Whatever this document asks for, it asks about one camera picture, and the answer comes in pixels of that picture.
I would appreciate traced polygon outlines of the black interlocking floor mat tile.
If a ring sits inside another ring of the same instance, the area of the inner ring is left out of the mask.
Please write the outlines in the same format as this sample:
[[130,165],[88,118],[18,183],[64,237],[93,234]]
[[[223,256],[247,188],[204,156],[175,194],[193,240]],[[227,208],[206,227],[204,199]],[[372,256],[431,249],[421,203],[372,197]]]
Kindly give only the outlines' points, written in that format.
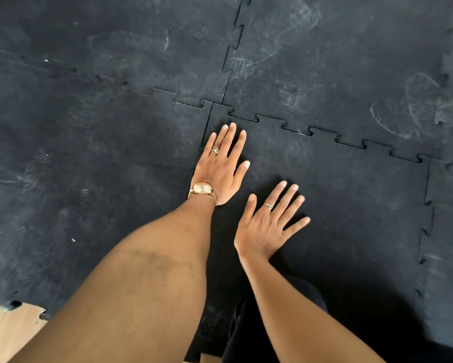
[[249,286],[233,244],[238,221],[250,194],[260,204],[286,180],[305,197],[293,223],[303,216],[310,223],[281,247],[273,265],[314,284],[331,315],[387,362],[406,361],[422,336],[414,301],[419,241],[432,218],[427,160],[396,158],[373,142],[343,145],[318,128],[295,133],[280,119],[250,121],[232,110],[213,104],[204,142],[234,122],[247,133],[240,161],[251,165],[238,193],[213,214],[206,304],[186,360],[223,353],[234,308]]
[[453,0],[250,0],[223,104],[453,160]]
[[213,102],[0,53],[0,307],[50,319],[185,199]]
[[153,88],[200,107],[221,103],[235,25],[250,0],[0,0],[0,53],[81,77]]
[[425,204],[432,213],[419,241],[415,310],[428,339],[453,348],[453,162],[423,160],[429,165]]

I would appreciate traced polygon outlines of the person's right hand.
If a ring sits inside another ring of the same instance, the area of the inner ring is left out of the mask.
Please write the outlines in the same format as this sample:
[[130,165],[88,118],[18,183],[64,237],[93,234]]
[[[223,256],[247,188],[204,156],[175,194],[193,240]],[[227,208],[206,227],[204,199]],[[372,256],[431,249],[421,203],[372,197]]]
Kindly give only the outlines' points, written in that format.
[[283,231],[303,205],[305,197],[296,192],[290,203],[292,217],[289,220],[272,220],[272,211],[289,188],[286,181],[277,184],[260,206],[256,204],[254,216],[249,224],[246,227],[238,224],[234,246],[242,265],[251,260],[269,261],[288,241],[283,240]]

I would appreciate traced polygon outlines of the person's left forearm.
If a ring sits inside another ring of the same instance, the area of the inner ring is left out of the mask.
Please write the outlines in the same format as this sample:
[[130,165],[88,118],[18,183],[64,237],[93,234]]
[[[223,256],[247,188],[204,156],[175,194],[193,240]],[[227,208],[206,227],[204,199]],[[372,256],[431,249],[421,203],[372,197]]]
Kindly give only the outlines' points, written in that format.
[[9,363],[182,363],[205,306],[215,206],[191,195],[124,238]]

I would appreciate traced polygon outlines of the person's left hand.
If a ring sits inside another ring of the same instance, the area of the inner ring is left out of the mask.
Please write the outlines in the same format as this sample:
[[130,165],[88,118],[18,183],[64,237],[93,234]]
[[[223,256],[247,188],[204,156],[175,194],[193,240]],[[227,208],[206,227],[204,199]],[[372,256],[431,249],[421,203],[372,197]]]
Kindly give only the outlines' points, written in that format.
[[232,142],[229,154],[220,156],[221,129],[210,156],[203,157],[202,154],[199,158],[190,186],[192,188],[195,183],[209,183],[217,193],[217,206],[227,203],[240,189],[233,187],[233,177],[238,166],[244,162],[240,162],[240,156],[247,137],[246,131],[241,130],[235,144]]

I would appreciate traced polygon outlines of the person's right forearm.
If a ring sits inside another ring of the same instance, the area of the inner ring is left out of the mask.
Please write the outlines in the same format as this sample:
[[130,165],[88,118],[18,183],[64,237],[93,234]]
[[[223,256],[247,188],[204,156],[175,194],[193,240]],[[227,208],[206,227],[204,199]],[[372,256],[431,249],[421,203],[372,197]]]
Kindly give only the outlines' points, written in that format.
[[239,254],[280,363],[386,363],[296,290],[265,257]]

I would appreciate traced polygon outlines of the gold wrist watch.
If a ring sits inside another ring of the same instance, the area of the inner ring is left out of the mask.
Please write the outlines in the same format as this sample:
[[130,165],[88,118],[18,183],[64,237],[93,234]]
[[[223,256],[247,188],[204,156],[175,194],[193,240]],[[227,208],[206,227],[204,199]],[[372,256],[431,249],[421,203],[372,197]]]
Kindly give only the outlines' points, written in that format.
[[216,206],[218,204],[217,193],[209,183],[193,184],[192,188],[188,191],[187,199],[189,199],[191,195],[208,195],[214,199]]

